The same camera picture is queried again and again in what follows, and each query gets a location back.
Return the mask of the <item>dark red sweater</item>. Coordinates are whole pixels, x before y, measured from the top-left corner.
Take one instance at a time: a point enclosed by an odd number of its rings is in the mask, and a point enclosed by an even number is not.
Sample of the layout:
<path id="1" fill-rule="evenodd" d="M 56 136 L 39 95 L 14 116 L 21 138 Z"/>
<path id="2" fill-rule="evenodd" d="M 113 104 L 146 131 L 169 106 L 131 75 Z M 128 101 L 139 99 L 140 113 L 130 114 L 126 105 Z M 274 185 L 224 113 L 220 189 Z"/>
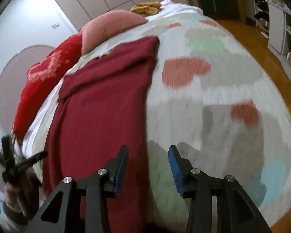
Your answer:
<path id="1" fill-rule="evenodd" d="M 112 232 L 141 232 L 148 210 L 145 106 L 159 39 L 118 45 L 64 78 L 44 149 L 46 195 L 66 176 L 88 177 L 122 145 L 129 159 L 121 192 L 108 200 Z"/>

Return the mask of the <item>round grey headboard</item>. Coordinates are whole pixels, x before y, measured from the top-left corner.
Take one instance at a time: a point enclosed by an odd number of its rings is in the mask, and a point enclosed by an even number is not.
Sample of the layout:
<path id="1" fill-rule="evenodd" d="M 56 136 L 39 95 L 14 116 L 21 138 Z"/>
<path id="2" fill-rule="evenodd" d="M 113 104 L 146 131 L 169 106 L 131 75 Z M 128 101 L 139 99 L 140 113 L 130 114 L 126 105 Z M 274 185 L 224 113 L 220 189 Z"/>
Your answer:
<path id="1" fill-rule="evenodd" d="M 12 130 L 28 70 L 54 49 L 49 45 L 28 46 L 13 55 L 3 68 L 0 74 L 0 126 L 4 134 Z"/>

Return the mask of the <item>red floral comforter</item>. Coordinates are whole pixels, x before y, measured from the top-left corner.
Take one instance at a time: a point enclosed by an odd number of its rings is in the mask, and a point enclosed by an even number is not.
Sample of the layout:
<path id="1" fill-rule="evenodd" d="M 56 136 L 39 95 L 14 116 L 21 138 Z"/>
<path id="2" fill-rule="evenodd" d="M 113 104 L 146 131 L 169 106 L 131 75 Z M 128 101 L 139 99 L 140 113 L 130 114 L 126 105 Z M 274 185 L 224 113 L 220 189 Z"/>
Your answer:
<path id="1" fill-rule="evenodd" d="M 46 58 L 28 70 L 27 83 L 22 90 L 13 123 L 13 133 L 17 140 L 24 139 L 48 95 L 64 74 L 79 61 L 81 42 L 81 33 L 70 36 Z"/>

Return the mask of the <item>patchwork heart quilt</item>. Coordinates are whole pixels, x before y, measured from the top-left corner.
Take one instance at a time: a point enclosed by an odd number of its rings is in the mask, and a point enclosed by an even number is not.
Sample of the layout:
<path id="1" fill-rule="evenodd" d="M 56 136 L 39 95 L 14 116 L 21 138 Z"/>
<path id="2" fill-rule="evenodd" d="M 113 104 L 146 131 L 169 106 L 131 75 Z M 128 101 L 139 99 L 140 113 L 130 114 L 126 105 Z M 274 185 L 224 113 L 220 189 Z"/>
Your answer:
<path id="1" fill-rule="evenodd" d="M 171 185 L 167 146 L 206 173 L 237 180 L 274 232 L 291 232 L 291 116 L 276 86 L 244 47 L 214 20 L 197 13 L 152 16 L 147 24 L 101 44 L 91 32 L 82 68 L 118 44 L 160 39 L 146 102 L 151 219 L 184 231 L 189 204 Z"/>

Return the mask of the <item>mustard yellow cloth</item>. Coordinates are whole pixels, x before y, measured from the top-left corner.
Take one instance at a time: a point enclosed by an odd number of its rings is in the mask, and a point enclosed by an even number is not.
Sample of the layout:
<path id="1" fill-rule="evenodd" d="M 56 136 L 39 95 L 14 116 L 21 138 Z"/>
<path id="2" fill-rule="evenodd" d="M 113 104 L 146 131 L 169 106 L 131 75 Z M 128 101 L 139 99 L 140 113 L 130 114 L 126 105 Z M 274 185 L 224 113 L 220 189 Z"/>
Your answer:
<path id="1" fill-rule="evenodd" d="M 145 2 L 145 3 L 139 3 L 137 5 L 134 5 L 130 9 L 130 12 L 141 15 L 143 17 L 152 16 L 159 14 L 161 12 L 161 4 L 160 2 Z"/>

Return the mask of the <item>white fleece blanket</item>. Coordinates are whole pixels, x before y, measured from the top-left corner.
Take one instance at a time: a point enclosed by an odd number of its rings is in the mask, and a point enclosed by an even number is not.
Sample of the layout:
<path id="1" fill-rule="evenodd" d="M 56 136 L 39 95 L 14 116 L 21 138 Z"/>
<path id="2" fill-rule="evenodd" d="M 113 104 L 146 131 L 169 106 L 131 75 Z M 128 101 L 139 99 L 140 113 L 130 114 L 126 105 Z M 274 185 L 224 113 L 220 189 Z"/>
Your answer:
<path id="1" fill-rule="evenodd" d="M 164 0 L 160 2 L 161 11 L 152 16 L 147 16 L 146 19 L 148 21 L 153 21 L 156 19 L 166 18 L 177 14 L 183 13 L 193 13 L 198 15 L 203 15 L 203 10 L 199 7 L 182 4 L 182 3 L 174 3 L 172 0 Z"/>

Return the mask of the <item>white shelving unit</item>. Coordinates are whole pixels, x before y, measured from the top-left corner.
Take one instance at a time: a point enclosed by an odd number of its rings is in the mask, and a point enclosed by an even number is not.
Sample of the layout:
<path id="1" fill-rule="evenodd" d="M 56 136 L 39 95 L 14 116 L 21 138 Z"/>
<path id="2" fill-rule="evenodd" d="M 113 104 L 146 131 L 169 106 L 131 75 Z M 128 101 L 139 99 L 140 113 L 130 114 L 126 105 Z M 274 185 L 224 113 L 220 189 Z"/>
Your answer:
<path id="1" fill-rule="evenodd" d="M 291 10 L 283 0 L 253 0 L 253 5 L 255 24 L 291 81 Z"/>

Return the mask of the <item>pink corduroy pillow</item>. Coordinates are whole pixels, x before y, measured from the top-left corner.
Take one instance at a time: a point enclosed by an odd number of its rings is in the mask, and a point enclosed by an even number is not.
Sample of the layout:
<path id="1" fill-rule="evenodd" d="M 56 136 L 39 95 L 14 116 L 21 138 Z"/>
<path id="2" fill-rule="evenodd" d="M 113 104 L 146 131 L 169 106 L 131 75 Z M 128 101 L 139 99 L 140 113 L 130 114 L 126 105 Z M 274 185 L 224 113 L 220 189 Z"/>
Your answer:
<path id="1" fill-rule="evenodd" d="M 127 10 L 113 10 L 86 23 L 81 29 L 81 55 L 85 55 L 108 39 L 147 23 L 141 15 Z"/>

